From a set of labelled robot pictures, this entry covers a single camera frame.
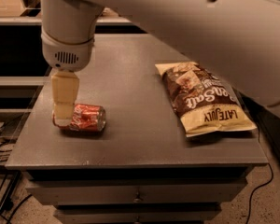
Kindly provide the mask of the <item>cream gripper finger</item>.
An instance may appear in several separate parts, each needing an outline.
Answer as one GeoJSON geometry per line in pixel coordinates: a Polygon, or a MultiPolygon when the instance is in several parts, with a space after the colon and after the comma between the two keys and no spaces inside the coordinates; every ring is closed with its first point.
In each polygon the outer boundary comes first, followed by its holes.
{"type": "Polygon", "coordinates": [[[73,72],[58,71],[51,77],[53,119],[58,126],[71,123],[77,99],[79,78],[73,72]]]}

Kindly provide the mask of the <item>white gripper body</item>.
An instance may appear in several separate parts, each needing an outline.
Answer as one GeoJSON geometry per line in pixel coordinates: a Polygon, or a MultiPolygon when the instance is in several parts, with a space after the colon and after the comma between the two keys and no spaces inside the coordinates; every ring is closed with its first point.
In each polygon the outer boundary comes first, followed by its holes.
{"type": "Polygon", "coordinates": [[[93,40],[82,44],[65,44],[45,31],[41,33],[42,51],[46,62],[55,69],[77,72],[84,69],[91,60],[93,40]]]}

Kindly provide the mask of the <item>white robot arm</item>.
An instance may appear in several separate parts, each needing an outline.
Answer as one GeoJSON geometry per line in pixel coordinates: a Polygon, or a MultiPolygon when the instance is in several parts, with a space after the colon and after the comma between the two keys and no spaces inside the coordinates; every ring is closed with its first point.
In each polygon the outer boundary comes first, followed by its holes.
{"type": "Polygon", "coordinates": [[[280,118],[280,0],[41,0],[43,55],[51,67],[76,72],[88,65],[105,8],[280,118]]]}

